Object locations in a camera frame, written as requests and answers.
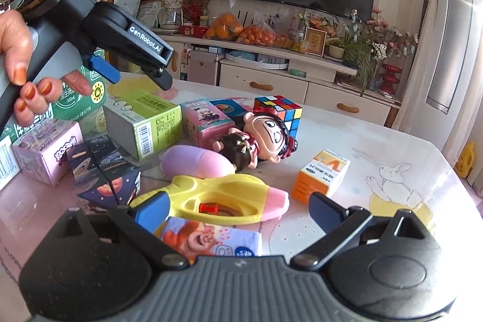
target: curtain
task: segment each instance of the curtain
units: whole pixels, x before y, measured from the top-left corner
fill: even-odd
[[[404,96],[401,109],[395,119],[393,128],[402,132],[409,132],[411,121],[415,115],[415,103],[426,92],[422,92],[422,81],[434,72],[433,69],[427,70],[426,59],[428,58],[431,40],[435,28],[436,11],[438,0],[429,0],[426,15],[421,30],[421,40],[412,67],[406,94]],[[453,166],[462,151],[469,133],[474,125],[476,115],[483,96],[483,37],[480,39],[480,47],[473,69],[472,77],[465,94],[460,112],[456,118],[455,125],[448,136],[448,140],[443,147],[442,153],[451,166]]]
[[[441,153],[446,160],[455,165],[458,156],[463,150],[473,125],[475,124],[476,115],[481,104],[483,96],[483,34],[480,38],[480,47],[478,49],[475,66],[473,68],[472,77],[469,80],[468,90],[466,92],[463,104],[461,106],[455,125],[444,145]]]
[[[420,43],[409,74],[406,93],[393,125],[394,129],[398,129],[402,132],[409,132],[411,121],[415,115],[413,103],[416,103],[418,98],[422,95],[422,81],[427,73],[433,73],[434,71],[426,70],[426,59],[428,58],[432,44],[431,38],[433,37],[436,24],[437,8],[438,0],[428,1],[423,27],[421,29]]]

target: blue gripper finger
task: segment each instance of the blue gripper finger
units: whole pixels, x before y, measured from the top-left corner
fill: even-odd
[[[121,80],[121,73],[117,68],[106,62],[101,56],[92,55],[89,59],[89,69],[97,71],[107,81],[117,84]]]

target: hand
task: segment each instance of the hand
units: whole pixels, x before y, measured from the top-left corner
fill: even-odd
[[[62,81],[46,77],[37,85],[27,82],[32,47],[32,37],[22,15],[15,10],[0,14],[0,53],[5,54],[5,69],[9,80],[22,86],[20,97],[14,105],[17,123],[22,127],[32,125],[35,114],[43,114],[49,103],[59,99],[62,94],[62,81],[82,95],[92,93],[88,80],[78,70],[68,73]]]

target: orange nail polish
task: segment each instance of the orange nail polish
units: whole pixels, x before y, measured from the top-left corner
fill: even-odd
[[[49,94],[50,91],[52,90],[52,83],[50,81],[47,81],[47,84],[41,89],[40,94],[42,96],[45,96],[46,94]]]
[[[27,104],[25,103],[25,101],[21,101],[18,106],[17,106],[17,110],[19,110],[20,112],[23,112],[25,111],[25,108],[27,108]]]
[[[25,85],[27,82],[27,69],[25,67],[19,67],[14,70],[14,84]]]
[[[30,88],[28,88],[28,91],[25,94],[25,98],[27,100],[32,100],[34,97],[35,97],[35,88],[31,86]]]

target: screw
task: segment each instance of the screw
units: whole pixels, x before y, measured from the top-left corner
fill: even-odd
[[[310,254],[299,254],[294,258],[295,263],[303,267],[316,266],[319,259]]]
[[[186,264],[187,260],[180,254],[166,254],[163,258],[161,258],[161,262],[169,267],[180,267]]]

